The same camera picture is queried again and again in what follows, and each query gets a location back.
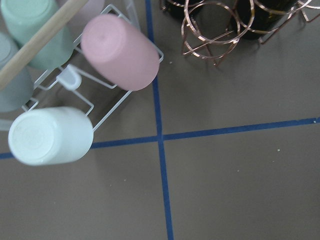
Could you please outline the pink cup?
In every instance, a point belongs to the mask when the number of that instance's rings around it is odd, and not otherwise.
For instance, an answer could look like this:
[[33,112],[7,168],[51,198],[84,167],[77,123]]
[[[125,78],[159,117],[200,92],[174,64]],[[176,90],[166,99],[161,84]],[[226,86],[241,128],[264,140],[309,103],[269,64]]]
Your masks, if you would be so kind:
[[160,68],[160,57],[152,42],[115,14],[91,19],[83,29],[80,47],[100,75],[127,91],[150,85]]

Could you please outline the dark wine bottle middle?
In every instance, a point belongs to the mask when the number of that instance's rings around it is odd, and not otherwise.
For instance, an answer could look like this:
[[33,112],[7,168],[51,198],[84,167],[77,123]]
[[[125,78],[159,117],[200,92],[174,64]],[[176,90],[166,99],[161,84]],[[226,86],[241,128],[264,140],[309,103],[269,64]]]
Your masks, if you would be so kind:
[[189,18],[203,27],[226,27],[239,20],[224,0],[160,0],[159,8],[179,21]]

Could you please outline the dark wine bottle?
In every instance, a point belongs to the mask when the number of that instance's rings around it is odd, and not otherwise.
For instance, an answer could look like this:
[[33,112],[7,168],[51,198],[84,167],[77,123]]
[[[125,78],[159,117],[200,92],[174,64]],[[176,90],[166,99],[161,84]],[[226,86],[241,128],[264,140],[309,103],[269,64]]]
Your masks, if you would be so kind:
[[159,8],[179,21],[189,18],[203,27],[226,27],[239,20],[224,0],[160,0]]
[[[270,10],[288,12],[298,2],[297,0],[259,0],[260,4]],[[236,2],[236,12],[239,19],[247,25],[251,17],[249,0],[238,0]],[[254,5],[254,19],[250,28],[258,31],[270,31],[280,21],[284,15],[270,13],[258,5]],[[257,40],[264,36],[265,33],[255,33],[248,30],[241,38],[246,40]]]

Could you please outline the white cup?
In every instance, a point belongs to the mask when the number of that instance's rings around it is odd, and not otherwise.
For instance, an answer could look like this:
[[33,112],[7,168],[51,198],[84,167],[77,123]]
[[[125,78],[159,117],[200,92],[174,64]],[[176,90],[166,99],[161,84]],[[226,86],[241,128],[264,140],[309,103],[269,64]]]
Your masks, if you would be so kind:
[[47,107],[19,115],[8,132],[13,156],[29,166],[71,163],[82,158],[94,138],[91,120],[74,107]]

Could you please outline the dark wine bottle lower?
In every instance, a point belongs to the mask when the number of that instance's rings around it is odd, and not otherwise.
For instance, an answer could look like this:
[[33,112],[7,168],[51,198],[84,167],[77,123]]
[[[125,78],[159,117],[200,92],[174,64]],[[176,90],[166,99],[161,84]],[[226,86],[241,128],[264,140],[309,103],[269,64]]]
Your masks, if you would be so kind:
[[[270,10],[288,12],[298,2],[297,0],[259,0],[260,4]],[[247,25],[251,17],[249,0],[238,0],[236,2],[236,12],[239,19]],[[254,5],[254,19],[250,28],[258,31],[270,31],[280,21],[284,15],[270,13],[258,5]],[[255,33],[248,30],[241,38],[246,40],[257,40],[264,36],[265,33]]]

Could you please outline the grey translucent cup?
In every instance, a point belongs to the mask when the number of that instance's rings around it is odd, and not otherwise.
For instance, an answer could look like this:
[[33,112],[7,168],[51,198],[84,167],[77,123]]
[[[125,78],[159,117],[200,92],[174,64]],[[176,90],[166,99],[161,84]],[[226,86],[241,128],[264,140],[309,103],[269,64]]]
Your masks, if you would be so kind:
[[[18,52],[16,43],[10,36],[0,33],[0,69]],[[32,97],[34,82],[26,68],[0,91],[0,112],[6,113],[19,109],[25,105]]]

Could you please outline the mint green cup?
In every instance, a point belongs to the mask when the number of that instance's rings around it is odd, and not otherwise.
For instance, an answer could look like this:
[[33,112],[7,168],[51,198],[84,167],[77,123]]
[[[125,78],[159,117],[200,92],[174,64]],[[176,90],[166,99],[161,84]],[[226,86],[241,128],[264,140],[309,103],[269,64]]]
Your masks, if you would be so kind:
[[[58,11],[55,0],[2,0],[0,11],[5,25],[19,47],[24,46]],[[73,54],[74,41],[63,27],[29,62],[39,70],[53,70],[65,64]]]

